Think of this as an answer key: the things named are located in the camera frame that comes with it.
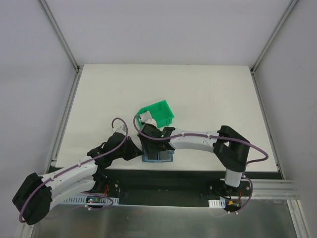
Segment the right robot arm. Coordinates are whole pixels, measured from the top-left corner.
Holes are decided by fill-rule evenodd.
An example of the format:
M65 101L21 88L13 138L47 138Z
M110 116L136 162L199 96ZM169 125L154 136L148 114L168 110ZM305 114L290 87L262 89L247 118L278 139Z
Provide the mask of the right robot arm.
M174 127L160 130L145 123L138 132L138 137L146 155L180 149L215 154L226 168L223 191L231 196L240 191L250 146L249 141L231 127L223 125L219 130L194 132Z

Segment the blue leather card holder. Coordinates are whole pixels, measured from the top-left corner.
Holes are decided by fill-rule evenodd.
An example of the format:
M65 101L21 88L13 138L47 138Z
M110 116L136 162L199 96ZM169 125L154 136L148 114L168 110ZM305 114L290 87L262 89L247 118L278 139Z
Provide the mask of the blue leather card holder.
M174 151L166 150L156 154L142 155L142 161L145 163L168 163L173 162Z

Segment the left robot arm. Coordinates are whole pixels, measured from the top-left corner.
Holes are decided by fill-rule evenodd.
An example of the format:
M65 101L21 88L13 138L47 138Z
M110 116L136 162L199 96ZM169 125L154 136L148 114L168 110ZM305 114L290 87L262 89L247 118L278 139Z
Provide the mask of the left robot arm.
M19 221L33 225L69 197L86 191L101 192L105 186L103 172L114 160L129 161L141 155L129 136L115 132L71 166L49 174L28 175L12 199Z

